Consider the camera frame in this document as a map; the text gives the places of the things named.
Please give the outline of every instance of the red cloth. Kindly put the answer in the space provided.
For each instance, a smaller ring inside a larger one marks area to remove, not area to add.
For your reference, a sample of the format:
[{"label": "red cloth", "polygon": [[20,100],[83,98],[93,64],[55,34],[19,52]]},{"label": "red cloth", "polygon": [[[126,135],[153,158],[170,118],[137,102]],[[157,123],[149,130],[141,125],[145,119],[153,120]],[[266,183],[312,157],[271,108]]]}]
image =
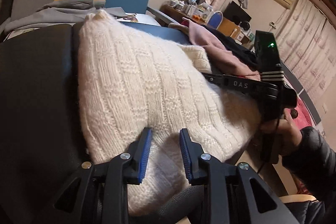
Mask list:
[{"label": "red cloth", "polygon": [[298,128],[302,129],[304,127],[312,126],[306,105],[299,97],[297,98],[297,106],[295,109],[298,112],[298,116],[297,118],[293,119],[293,121],[298,126]]}]

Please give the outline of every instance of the white knitted fabric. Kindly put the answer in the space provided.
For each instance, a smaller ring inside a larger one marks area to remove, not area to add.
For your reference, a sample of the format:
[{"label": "white knitted fabric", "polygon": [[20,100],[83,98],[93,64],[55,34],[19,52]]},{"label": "white knitted fabric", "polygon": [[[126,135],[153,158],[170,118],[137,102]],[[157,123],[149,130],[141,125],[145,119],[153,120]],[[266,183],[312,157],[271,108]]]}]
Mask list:
[{"label": "white knitted fabric", "polygon": [[146,177],[141,185],[128,186],[132,215],[146,214],[188,187],[181,128],[223,161],[251,138],[260,122],[252,99],[215,92],[195,68],[210,72],[202,47],[135,30],[103,10],[86,18],[78,63],[81,124],[94,163],[125,151],[144,127],[153,130]]}]

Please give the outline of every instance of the wooden desk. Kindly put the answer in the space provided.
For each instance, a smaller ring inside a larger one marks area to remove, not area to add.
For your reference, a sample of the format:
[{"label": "wooden desk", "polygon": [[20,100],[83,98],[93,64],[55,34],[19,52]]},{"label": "wooden desk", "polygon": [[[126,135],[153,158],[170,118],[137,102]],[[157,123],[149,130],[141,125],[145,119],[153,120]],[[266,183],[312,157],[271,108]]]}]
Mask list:
[{"label": "wooden desk", "polygon": [[172,19],[176,20],[178,23],[182,23],[183,19],[182,17],[188,18],[192,20],[193,22],[199,24],[199,25],[207,25],[203,20],[197,20],[193,17],[188,16],[186,13],[177,11],[176,9],[170,7],[168,4],[164,4],[160,7],[160,11],[163,12],[164,14],[168,15]]},{"label": "wooden desk", "polygon": [[[186,13],[177,11],[176,9],[170,7],[168,4],[164,4],[161,6],[160,11],[164,14],[168,15],[172,19],[176,20],[178,23],[182,23],[182,18],[189,18],[193,22],[199,24],[199,25],[207,25],[203,20],[197,20],[193,17],[188,16]],[[160,20],[156,19],[157,22],[160,23],[161,26],[165,26],[166,24]],[[235,23],[229,21],[226,18],[223,18],[222,23],[217,28],[218,31],[226,35],[227,37],[232,37],[233,39],[236,39],[237,35],[240,33],[240,27],[237,26]]]},{"label": "wooden desk", "polygon": [[238,44],[241,44],[242,46],[248,48],[249,50],[252,49],[254,46],[254,43],[243,32],[240,32],[235,40]]}]

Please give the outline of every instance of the black jacket sleeve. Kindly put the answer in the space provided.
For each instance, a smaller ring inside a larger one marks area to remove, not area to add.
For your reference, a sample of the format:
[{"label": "black jacket sleeve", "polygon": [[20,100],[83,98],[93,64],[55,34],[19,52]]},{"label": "black jacket sleeve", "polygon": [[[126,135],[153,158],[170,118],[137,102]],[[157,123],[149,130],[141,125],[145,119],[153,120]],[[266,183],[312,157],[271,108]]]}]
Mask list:
[{"label": "black jacket sleeve", "polygon": [[301,133],[299,149],[284,156],[282,164],[318,200],[327,201],[336,188],[336,153],[313,127],[305,127]]}]

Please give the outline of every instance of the table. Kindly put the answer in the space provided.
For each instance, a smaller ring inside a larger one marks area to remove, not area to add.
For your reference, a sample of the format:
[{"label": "table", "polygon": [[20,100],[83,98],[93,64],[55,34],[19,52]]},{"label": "table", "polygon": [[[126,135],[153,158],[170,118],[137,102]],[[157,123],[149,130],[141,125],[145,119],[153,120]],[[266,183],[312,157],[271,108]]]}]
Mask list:
[{"label": "table", "polygon": [[188,16],[186,13],[184,12],[180,12],[177,11],[176,9],[170,7],[168,4],[164,4],[160,7],[160,11],[163,12],[164,14],[168,15],[169,17],[171,17],[172,19],[176,20],[178,23],[182,23],[182,17],[186,17],[190,20],[192,20],[193,22],[199,24],[199,25],[207,25],[203,20],[197,20],[191,16]]},{"label": "table", "polygon": [[[155,25],[155,26],[161,26],[153,17],[150,15],[144,15],[144,14],[135,14],[138,22],[140,24],[148,24],[148,25]],[[125,22],[131,22],[130,20],[125,20],[124,18],[119,18],[117,21],[125,21]]]}]

